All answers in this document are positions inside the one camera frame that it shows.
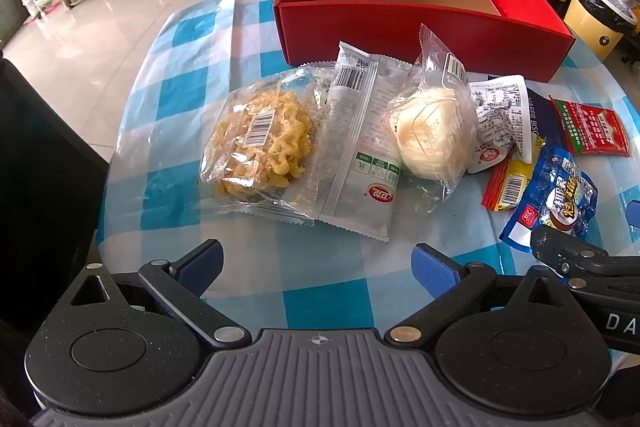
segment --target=yellow packet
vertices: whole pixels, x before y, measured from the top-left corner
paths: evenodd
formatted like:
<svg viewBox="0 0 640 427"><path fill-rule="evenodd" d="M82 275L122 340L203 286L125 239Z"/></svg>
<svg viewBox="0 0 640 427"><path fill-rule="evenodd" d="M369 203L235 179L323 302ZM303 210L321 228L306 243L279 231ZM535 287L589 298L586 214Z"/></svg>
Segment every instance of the yellow packet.
<svg viewBox="0 0 640 427"><path fill-rule="evenodd" d="M482 196L482 205L489 210L508 210L520 203L524 189L531 181L533 169L540 156L540 149L545 143L537 134L532 132L531 135L532 162L530 164L520 159L517 150L512 150L507 158L494 167Z"/></svg>

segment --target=snack package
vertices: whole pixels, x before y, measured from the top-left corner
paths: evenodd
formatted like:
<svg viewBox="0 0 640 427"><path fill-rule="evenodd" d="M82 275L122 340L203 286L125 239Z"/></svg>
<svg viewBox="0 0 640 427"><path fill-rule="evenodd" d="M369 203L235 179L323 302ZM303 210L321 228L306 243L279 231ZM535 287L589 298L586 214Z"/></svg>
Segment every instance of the snack package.
<svg viewBox="0 0 640 427"><path fill-rule="evenodd" d="M625 128L613 109L554 100L572 154L629 156Z"/></svg>
<svg viewBox="0 0 640 427"><path fill-rule="evenodd" d="M384 118L429 211L449 197L466 171L478 117L465 68L424 24L420 47L419 72L408 77Z"/></svg>
<svg viewBox="0 0 640 427"><path fill-rule="evenodd" d="M381 116L411 67L340 43L320 144L318 219L389 240L400 158Z"/></svg>
<svg viewBox="0 0 640 427"><path fill-rule="evenodd" d="M545 141L533 132L531 135L532 159L537 162ZM524 188L531 181L535 165L524 163L517 151L511 152L491 171L491 177L482 196L482 206L494 212L515 208L520 203Z"/></svg>
<svg viewBox="0 0 640 427"><path fill-rule="evenodd" d="M242 210L312 223L319 140L332 68L303 66L236 89L226 99L200 165L212 212Z"/></svg>
<svg viewBox="0 0 640 427"><path fill-rule="evenodd" d="M564 132L552 102L527 88L532 140L532 163L522 161L518 151L512 151L491 172L482 197L482 205L489 210L508 210L520 203L543 144L566 148Z"/></svg>
<svg viewBox="0 0 640 427"><path fill-rule="evenodd" d="M483 171L507 158L515 143L524 163L531 163L531 133L527 86L520 74L491 77L474 81L469 74L469 87L478 115L478 139L469 173Z"/></svg>
<svg viewBox="0 0 640 427"><path fill-rule="evenodd" d="M517 250L531 252L531 231L548 225L579 239L587 236L587 225L595 215L598 191L580 172L569 152L544 146L531 181L500 234Z"/></svg>

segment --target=tiled floor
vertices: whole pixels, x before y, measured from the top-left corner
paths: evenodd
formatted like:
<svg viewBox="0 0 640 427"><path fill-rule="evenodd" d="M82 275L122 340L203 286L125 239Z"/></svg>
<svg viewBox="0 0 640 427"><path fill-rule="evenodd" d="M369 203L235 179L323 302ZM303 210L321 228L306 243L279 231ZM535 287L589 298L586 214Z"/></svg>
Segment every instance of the tiled floor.
<svg viewBox="0 0 640 427"><path fill-rule="evenodd" d="M171 13L199 0L83 0L24 26L4 48L44 100L110 160L129 91Z"/></svg>
<svg viewBox="0 0 640 427"><path fill-rule="evenodd" d="M638 51L631 49L624 51L619 45L606 58L604 65L616 78L622 89L625 90L634 107L640 111L640 64L638 64L639 68L634 71L631 61L626 64L622 62L623 55L632 60L640 58Z"/></svg>

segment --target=blue checkered tablecloth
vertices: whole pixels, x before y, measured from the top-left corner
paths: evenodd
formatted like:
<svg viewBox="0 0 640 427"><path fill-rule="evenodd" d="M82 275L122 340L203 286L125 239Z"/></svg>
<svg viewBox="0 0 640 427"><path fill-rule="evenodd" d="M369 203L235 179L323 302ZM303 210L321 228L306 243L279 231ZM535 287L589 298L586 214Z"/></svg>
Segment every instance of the blue checkered tablecloth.
<svg viewBox="0 0 640 427"><path fill-rule="evenodd" d="M203 298L256 333L260 328L372 327L386 330L431 300L415 282L410 254L429 243L459 263L485 261L524 273L530 254L498 241L509 212L480 205L489 173L465 176L423 221L399 191L391 242L324 223L289 225L244 214L211 216L196 185L202 150L225 96L288 68L273 0L203 0L172 15L142 64L111 161L98 242L112 272L175 260L209 237L225 250L222 275ZM309 38L314 29L309 28ZM615 109L633 156L580 156L598 187L588 240L611 254L638 254L640 229L624 208L640 199L640 116L609 71L577 41L542 95Z"/></svg>

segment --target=red cardboard box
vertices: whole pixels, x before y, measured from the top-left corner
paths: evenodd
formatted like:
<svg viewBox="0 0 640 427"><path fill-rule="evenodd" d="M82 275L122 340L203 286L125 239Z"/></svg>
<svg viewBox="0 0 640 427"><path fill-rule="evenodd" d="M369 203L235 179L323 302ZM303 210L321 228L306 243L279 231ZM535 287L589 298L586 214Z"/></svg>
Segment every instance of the red cardboard box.
<svg viewBox="0 0 640 427"><path fill-rule="evenodd" d="M548 82L574 36L545 0L275 0L288 64L335 60L338 42L413 62L426 24L467 71Z"/></svg>

